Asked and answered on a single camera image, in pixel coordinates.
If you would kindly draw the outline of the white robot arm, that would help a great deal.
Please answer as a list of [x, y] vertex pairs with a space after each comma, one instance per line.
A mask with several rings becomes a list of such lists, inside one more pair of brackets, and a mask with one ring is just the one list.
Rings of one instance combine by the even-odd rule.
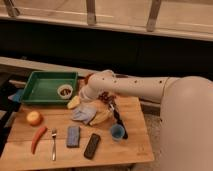
[[200, 76], [119, 78], [104, 70], [89, 77], [79, 96], [90, 102], [104, 91], [160, 105], [160, 171], [213, 171], [213, 81]]

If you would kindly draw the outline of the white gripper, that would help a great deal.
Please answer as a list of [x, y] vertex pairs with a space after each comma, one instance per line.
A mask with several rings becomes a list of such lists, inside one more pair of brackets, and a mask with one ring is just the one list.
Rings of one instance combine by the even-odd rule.
[[99, 92], [96, 90], [93, 90], [88, 85], [83, 86], [79, 91], [79, 97], [74, 96], [67, 104], [68, 109], [74, 109], [80, 104], [80, 99], [83, 102], [91, 102], [98, 98]]

